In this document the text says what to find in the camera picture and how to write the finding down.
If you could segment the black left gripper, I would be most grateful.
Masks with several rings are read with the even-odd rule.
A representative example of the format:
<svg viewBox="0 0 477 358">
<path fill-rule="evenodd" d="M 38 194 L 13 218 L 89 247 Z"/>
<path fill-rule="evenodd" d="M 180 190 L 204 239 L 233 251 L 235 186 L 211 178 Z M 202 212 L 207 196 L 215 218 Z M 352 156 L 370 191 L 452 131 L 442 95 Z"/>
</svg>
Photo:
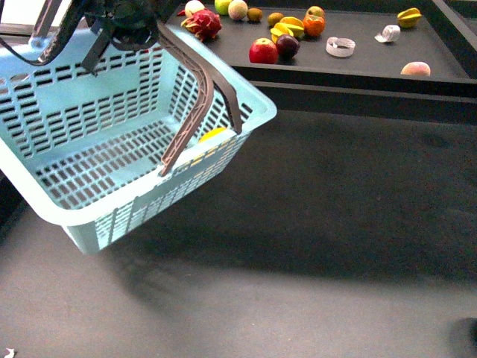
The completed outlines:
<svg viewBox="0 0 477 358">
<path fill-rule="evenodd" d="M 97 35 L 81 63 L 91 74 L 110 45 L 119 51 L 138 52 L 160 43 L 180 62 L 186 58 L 184 44 L 164 23 L 169 1 L 83 1 L 83 14 Z"/>
</svg>

